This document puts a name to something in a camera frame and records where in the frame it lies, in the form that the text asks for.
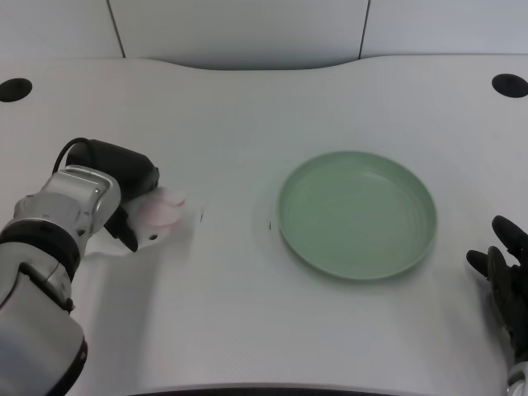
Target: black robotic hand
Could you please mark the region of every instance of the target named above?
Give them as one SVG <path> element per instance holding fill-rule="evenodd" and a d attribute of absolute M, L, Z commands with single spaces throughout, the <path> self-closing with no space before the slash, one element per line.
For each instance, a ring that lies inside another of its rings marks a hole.
<path fill-rule="evenodd" d="M 502 216 L 493 219 L 492 227 L 519 266 L 508 266 L 494 246 L 488 254 L 470 250 L 466 258 L 491 283 L 493 301 L 510 334 L 516 362 L 528 361 L 528 235 Z"/>

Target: black hole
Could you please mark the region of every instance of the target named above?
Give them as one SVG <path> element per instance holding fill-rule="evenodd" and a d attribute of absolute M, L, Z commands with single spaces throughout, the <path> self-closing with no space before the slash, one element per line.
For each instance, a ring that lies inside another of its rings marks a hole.
<path fill-rule="evenodd" d="M 492 80 L 495 91 L 505 97 L 525 97 L 528 95 L 528 82 L 514 74 L 499 74 Z"/>
<path fill-rule="evenodd" d="M 20 101 L 30 94 L 31 89 L 33 89 L 33 84 L 25 78 L 12 78 L 4 81 L 0 84 L 0 101 L 6 103 Z"/>

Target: black cable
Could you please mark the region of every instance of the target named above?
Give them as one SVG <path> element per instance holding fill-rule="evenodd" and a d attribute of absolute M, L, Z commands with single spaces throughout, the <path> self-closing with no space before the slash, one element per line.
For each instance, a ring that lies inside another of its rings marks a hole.
<path fill-rule="evenodd" d="M 92 160 L 92 167 L 97 169 L 96 165 L 96 155 L 93 151 L 92 144 L 90 143 L 90 140 L 86 138 L 75 138 L 70 140 L 66 143 L 66 145 L 63 147 L 62 150 L 60 150 L 59 156 L 57 157 L 55 161 L 55 165 L 53 166 L 53 171 L 51 174 L 54 174 L 59 170 L 60 163 L 63 161 L 64 155 L 70 150 L 75 144 L 77 143 L 85 143 L 86 147 L 88 148 L 88 153 L 90 154 L 90 159 Z"/>

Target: white table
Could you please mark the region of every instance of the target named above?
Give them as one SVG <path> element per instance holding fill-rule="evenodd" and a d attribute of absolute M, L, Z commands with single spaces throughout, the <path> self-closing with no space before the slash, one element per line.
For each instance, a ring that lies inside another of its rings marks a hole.
<path fill-rule="evenodd" d="M 22 101 L 0 103 L 2 223 L 78 136 L 148 155 L 196 210 L 168 243 L 126 257 L 96 253 L 116 242 L 94 237 L 73 283 L 89 357 L 70 394 L 231 384 L 502 394 L 509 352 L 487 283 L 464 259 L 500 246 L 494 215 L 528 229 L 528 97 L 496 93 L 499 73 L 528 79 L 528 56 L 385 57 L 293 72 L 0 64 L 0 82 L 34 84 Z M 285 177 L 343 149 L 402 163 L 434 195 L 436 247 L 414 271 L 338 280 L 281 241 Z"/>

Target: white wall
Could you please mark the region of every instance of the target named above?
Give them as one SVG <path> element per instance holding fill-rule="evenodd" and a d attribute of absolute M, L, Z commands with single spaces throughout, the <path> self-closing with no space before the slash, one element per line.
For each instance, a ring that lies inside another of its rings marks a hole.
<path fill-rule="evenodd" d="M 362 58 L 528 54 L 528 0 L 371 0 Z"/>
<path fill-rule="evenodd" d="M 0 0 L 0 60 L 121 56 L 106 0 Z"/>
<path fill-rule="evenodd" d="M 368 0 L 111 0 L 127 57 L 197 68 L 356 60 Z"/>
<path fill-rule="evenodd" d="M 368 0 L 110 0 L 129 58 L 315 68 L 358 58 Z M 528 0 L 370 0 L 362 58 L 528 54 Z M 107 0 L 0 0 L 0 60 L 120 58 Z"/>

